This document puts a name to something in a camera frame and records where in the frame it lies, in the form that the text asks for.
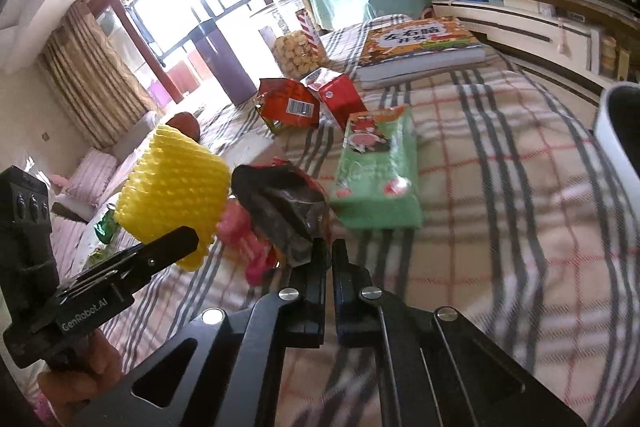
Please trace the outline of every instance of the purple tumbler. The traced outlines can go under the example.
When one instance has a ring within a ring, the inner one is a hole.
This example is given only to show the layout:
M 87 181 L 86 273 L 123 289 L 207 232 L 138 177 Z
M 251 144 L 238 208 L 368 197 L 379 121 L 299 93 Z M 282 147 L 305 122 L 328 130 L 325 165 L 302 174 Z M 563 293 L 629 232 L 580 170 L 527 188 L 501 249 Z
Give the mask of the purple tumbler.
M 213 19 L 198 24 L 189 38 L 234 105 L 258 91 Z

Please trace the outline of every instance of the barcode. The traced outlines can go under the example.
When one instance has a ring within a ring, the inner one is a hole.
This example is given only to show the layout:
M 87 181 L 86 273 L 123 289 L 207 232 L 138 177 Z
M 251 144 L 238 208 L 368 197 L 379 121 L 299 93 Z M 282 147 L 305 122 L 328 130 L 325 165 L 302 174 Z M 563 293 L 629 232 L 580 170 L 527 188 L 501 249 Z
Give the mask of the barcode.
M 314 105 L 312 103 L 301 102 L 300 100 L 289 99 L 287 103 L 287 112 L 299 116 L 311 118 L 314 115 Z

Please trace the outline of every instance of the human hand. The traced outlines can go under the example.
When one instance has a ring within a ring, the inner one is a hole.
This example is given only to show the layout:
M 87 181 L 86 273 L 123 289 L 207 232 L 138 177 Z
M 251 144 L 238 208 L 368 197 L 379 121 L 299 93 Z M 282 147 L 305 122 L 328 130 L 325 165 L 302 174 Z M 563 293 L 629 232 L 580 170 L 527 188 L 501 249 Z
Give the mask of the human hand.
M 80 403 L 108 391 L 122 377 L 122 357 L 100 330 L 89 339 L 86 362 L 93 375 L 81 371 L 43 371 L 38 375 L 40 390 L 62 425 L 70 422 Z

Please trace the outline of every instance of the crumpled black wrapper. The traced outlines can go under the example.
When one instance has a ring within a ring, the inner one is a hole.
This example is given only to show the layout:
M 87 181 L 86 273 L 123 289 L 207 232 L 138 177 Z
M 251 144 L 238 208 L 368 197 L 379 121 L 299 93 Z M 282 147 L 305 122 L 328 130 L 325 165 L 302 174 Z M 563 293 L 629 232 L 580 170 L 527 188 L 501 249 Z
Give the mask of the crumpled black wrapper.
M 324 193 L 290 162 L 239 165 L 231 175 L 231 191 L 289 266 L 311 261 L 314 239 L 329 243 L 329 204 Z

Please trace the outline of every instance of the curtain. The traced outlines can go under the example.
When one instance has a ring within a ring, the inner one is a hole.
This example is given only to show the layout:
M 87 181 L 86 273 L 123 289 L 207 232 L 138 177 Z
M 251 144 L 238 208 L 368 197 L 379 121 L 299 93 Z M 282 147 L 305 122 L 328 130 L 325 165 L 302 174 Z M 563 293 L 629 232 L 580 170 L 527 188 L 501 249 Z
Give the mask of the curtain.
M 83 1 L 71 6 L 39 61 L 54 95 L 96 149 L 116 143 L 148 111 L 162 113 Z

